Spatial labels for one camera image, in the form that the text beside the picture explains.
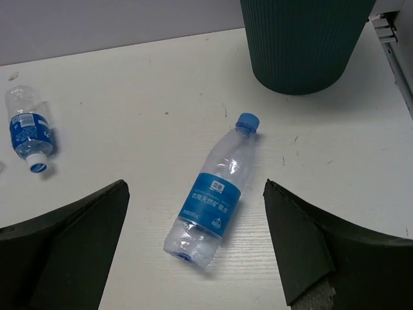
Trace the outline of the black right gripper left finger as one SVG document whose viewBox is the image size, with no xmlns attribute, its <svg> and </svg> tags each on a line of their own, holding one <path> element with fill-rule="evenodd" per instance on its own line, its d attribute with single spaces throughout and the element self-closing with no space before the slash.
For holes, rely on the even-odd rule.
<svg viewBox="0 0 413 310">
<path fill-rule="evenodd" d="M 129 198 L 118 180 L 1 228 L 1 309 L 98 309 Z"/>
</svg>

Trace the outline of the blue-label water bottle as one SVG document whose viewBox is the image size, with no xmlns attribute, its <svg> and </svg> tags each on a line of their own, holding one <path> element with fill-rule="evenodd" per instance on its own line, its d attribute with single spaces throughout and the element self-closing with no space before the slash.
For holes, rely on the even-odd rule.
<svg viewBox="0 0 413 310">
<path fill-rule="evenodd" d="M 212 148 L 164 242 L 198 269 L 211 263 L 254 166 L 259 119 L 242 113 Z"/>
</svg>

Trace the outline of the Pocari Sweat bottle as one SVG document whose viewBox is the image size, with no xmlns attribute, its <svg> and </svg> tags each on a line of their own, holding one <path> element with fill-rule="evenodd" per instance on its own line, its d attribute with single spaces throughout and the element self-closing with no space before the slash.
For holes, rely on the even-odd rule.
<svg viewBox="0 0 413 310">
<path fill-rule="evenodd" d="M 55 143 L 39 93 L 32 87 L 18 85 L 7 90 L 5 105 L 13 150 L 30 172 L 46 171 Z"/>
</svg>

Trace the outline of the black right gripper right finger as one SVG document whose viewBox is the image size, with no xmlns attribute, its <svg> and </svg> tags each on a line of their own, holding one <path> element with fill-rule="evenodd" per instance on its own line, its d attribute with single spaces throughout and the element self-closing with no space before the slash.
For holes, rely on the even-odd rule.
<svg viewBox="0 0 413 310">
<path fill-rule="evenodd" d="M 412 240 L 348 222 L 274 181 L 263 196 L 291 309 L 412 308 Z"/>
</svg>

